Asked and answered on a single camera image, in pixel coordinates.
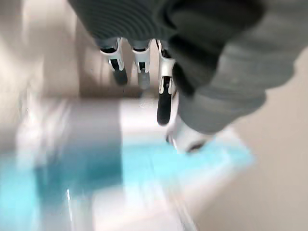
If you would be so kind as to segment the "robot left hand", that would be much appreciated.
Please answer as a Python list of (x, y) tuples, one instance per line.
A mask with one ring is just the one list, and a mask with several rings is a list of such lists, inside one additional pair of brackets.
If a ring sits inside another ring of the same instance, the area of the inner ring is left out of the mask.
[(174, 60), (177, 122), (167, 140), (182, 152), (202, 147), (254, 113), (267, 91), (288, 82), (306, 46), (305, 0), (72, 0), (100, 48), (115, 38), (156, 39)]

